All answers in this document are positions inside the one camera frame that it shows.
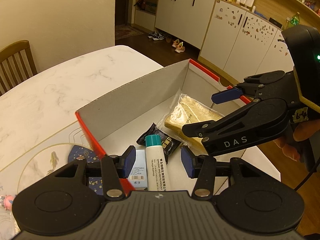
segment rug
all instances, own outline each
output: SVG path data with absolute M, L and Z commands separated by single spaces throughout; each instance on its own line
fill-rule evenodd
M 132 28 L 128 25 L 120 25 L 115 27 L 115 40 L 128 38 L 131 36 L 141 35 L 142 31 Z

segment white cabinet door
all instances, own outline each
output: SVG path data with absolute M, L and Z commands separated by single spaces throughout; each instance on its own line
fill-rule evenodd
M 169 32 L 173 2 L 174 0 L 158 0 L 156 28 Z
M 277 30 L 276 36 L 268 49 L 267 54 L 262 60 L 256 74 L 266 72 L 283 70 L 289 72 L 293 70 L 293 61 L 288 50 L 287 45 L 284 43 L 284 38 L 281 30 Z
M 243 82 L 244 77 L 255 75 L 278 29 L 265 20 L 246 12 L 223 71 Z
M 215 0 L 190 0 L 185 41 L 201 49 Z
M 168 33 L 185 40 L 188 28 L 188 7 L 192 0 L 172 0 L 171 21 Z
M 217 0 L 200 56 L 223 69 L 246 11 L 227 2 Z

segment black packet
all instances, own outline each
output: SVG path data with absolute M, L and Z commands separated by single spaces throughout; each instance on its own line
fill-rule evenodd
M 171 138 L 169 135 L 167 135 L 164 132 L 162 132 L 161 130 L 159 130 L 156 127 L 156 124 L 153 123 L 150 126 L 150 128 L 139 137 L 139 139 L 137 140 L 137 144 L 146 146 L 145 138 L 146 138 L 146 136 L 151 135 L 151 134 L 160 135 L 162 148 L 163 148 L 163 152 L 164 152 L 165 163 L 168 164 L 169 155 L 171 153 L 173 153 L 175 151 L 175 149 L 178 148 L 178 146 L 180 145 L 181 142 L 174 139 L 174 138 Z

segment crosshair logo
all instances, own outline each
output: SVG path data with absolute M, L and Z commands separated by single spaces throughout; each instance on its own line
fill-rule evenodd
M 157 199 L 160 199 L 160 198 L 163 198 L 164 195 L 162 195 L 161 193 L 158 193 L 157 195 L 155 195 L 155 197 L 156 197 Z

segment human hand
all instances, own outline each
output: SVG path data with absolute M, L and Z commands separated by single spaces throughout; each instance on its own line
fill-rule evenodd
M 313 120 L 308 122 L 300 123 L 293 132 L 293 138 L 295 141 L 300 142 L 310 138 L 315 132 L 320 130 L 320 120 Z M 280 137 L 275 139 L 274 142 L 278 147 L 282 149 L 285 156 L 298 161 L 300 159 L 300 154 L 297 149 L 289 144 L 287 144 L 285 137 Z

